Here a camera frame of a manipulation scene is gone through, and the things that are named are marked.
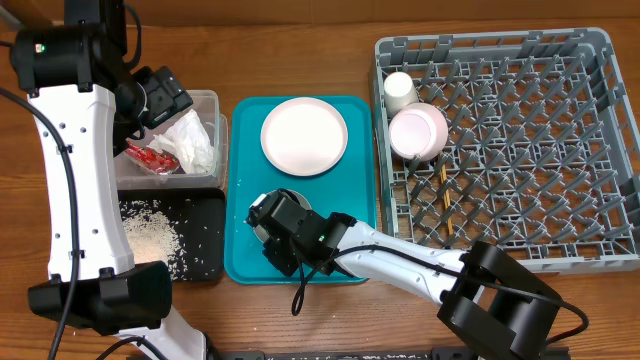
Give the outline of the white rice pile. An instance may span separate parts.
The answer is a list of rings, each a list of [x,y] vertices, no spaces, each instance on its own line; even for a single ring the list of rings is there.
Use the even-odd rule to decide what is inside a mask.
[[[196,265],[187,249],[186,214],[168,200],[120,200],[126,238],[136,263],[164,262],[173,281],[196,281]]]

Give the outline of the white napkin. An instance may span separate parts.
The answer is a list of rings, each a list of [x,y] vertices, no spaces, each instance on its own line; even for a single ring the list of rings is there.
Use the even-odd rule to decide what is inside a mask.
[[[193,109],[163,134],[155,135],[148,147],[159,153],[173,155],[186,174],[207,173],[216,165],[216,153],[210,138]]]

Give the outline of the grey bowl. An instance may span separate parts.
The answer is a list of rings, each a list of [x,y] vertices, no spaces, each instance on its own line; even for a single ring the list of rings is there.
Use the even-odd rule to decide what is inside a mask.
[[[289,190],[289,189],[285,189],[285,192],[288,193],[289,197],[294,200],[295,202],[297,202],[299,205],[301,205],[305,210],[311,210],[312,207],[309,203],[309,201],[300,193],[294,191],[294,190]],[[267,234],[266,230],[261,226],[261,225],[252,225],[252,229],[254,231],[254,234],[256,235],[256,237],[262,242],[265,243],[268,238],[269,235]]]

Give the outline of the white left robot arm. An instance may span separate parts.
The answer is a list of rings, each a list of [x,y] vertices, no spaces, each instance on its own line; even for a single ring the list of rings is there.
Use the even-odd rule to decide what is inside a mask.
[[[151,358],[215,359],[173,307],[167,265],[137,263],[122,223],[115,157],[192,104],[169,69],[140,65],[127,44],[135,15],[121,1],[69,1],[62,25],[23,29],[9,46],[9,99],[35,118],[51,219],[48,278],[29,307],[59,331],[91,329]]]

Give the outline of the pale green cup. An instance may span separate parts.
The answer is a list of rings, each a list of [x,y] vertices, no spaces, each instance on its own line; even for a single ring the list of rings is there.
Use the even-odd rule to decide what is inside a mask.
[[[389,117],[394,117],[404,107],[417,103],[418,93],[411,76],[405,72],[394,72],[383,82],[384,104]]]

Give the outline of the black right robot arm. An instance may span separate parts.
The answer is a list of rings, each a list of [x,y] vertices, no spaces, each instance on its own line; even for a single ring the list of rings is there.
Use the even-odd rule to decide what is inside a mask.
[[[438,306],[438,319],[483,359],[540,359],[585,331],[589,318],[499,247],[420,246],[383,234],[345,213],[322,217],[287,189],[260,195],[246,222],[283,275],[298,275],[298,315],[317,274],[378,280]]]

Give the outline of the pink bowl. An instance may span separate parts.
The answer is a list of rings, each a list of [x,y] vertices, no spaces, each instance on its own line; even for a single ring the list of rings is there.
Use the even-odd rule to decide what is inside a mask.
[[[444,149],[449,129],[444,115],[435,106],[413,103],[394,116],[389,135],[391,148],[400,157],[429,161]]]

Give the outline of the red snack wrapper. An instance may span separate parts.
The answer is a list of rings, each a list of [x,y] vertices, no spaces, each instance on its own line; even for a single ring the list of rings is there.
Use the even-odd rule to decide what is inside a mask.
[[[125,155],[141,170],[151,175],[169,175],[180,167],[179,161],[168,153],[159,153],[148,147],[128,142]]]

